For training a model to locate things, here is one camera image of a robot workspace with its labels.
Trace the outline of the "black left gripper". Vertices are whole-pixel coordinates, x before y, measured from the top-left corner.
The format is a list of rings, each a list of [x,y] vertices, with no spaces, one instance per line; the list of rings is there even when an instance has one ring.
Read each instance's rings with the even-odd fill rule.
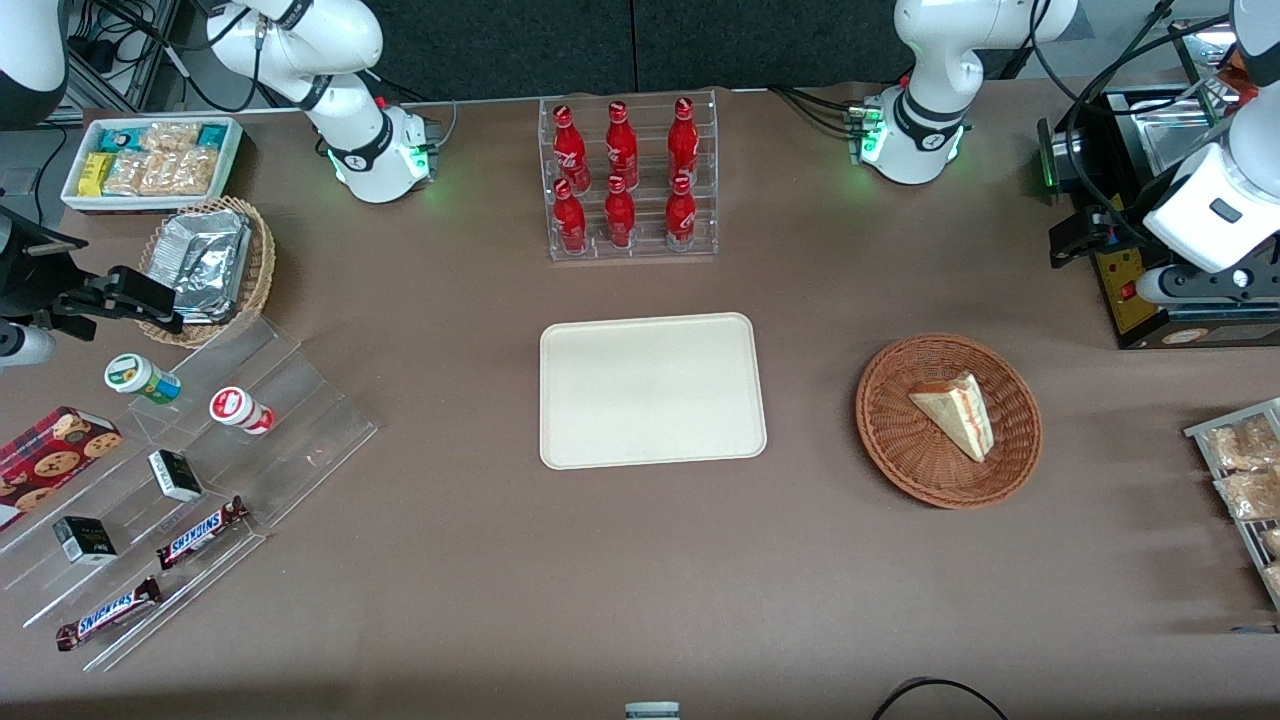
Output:
[[[1091,249],[1120,245],[1117,223],[1111,208],[1087,205],[1071,217],[1074,225],[1050,229],[1051,268],[1061,269],[1078,259],[1088,258]]]

